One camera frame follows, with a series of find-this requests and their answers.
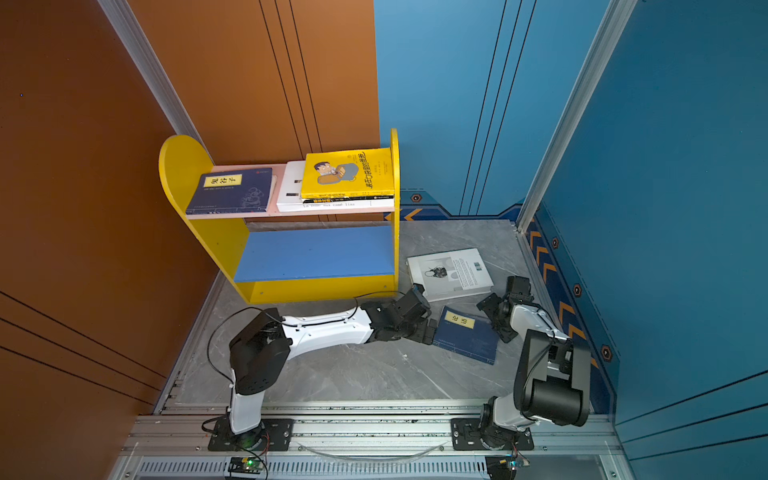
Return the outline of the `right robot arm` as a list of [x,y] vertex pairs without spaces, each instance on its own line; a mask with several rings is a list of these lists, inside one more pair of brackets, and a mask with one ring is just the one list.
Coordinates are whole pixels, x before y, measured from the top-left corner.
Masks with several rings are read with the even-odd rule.
[[530,427],[541,421],[584,426],[590,414],[592,368],[587,342],[560,330],[534,302],[525,277],[508,277],[503,296],[491,294],[477,307],[502,342],[523,341],[512,392],[483,406],[482,445],[490,450],[530,450]]

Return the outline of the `white book with brown bars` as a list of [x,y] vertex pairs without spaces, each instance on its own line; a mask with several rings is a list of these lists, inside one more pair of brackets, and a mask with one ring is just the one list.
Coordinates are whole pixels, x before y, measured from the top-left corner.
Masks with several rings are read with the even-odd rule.
[[394,200],[371,200],[355,202],[336,202],[324,204],[303,204],[301,201],[301,185],[304,172],[304,161],[288,162],[282,177],[282,183],[279,189],[276,205],[281,213],[298,213],[309,211],[332,211],[332,210],[355,210],[362,209],[373,210],[392,210]]

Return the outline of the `dark blue book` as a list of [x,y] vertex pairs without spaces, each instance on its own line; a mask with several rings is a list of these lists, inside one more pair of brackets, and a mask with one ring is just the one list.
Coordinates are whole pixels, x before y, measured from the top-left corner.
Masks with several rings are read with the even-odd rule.
[[271,168],[214,172],[200,177],[187,215],[250,214],[267,211],[272,191]]
[[444,307],[433,338],[433,345],[449,352],[494,365],[499,335],[488,319]]

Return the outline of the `yellow cartoon cover book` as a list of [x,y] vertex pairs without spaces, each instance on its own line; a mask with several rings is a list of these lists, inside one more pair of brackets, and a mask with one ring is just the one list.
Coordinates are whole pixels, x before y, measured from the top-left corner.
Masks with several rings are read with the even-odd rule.
[[305,201],[387,198],[394,193],[389,149],[310,153],[305,157],[301,187]]

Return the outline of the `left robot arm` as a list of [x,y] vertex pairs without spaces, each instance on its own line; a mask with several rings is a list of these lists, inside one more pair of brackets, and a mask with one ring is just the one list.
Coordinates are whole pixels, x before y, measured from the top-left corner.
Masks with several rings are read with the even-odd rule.
[[396,299],[386,291],[354,298],[355,306],[336,313],[297,317],[276,308],[256,307],[257,315],[229,342],[229,371],[213,370],[229,381],[227,412],[202,425],[211,451],[256,453],[277,438],[262,420],[266,391],[286,364],[309,352],[340,345],[364,345],[407,339],[430,345],[438,328],[424,287],[414,284]]

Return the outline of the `black book with orange title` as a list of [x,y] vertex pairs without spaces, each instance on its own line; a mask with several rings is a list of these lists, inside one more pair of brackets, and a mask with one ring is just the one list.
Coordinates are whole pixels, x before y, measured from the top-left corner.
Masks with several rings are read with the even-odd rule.
[[318,197],[318,198],[301,198],[303,204],[324,204],[324,203],[336,203],[336,202],[355,202],[355,201],[371,201],[371,200],[394,200],[394,195],[372,195],[372,196],[352,196],[352,197]]

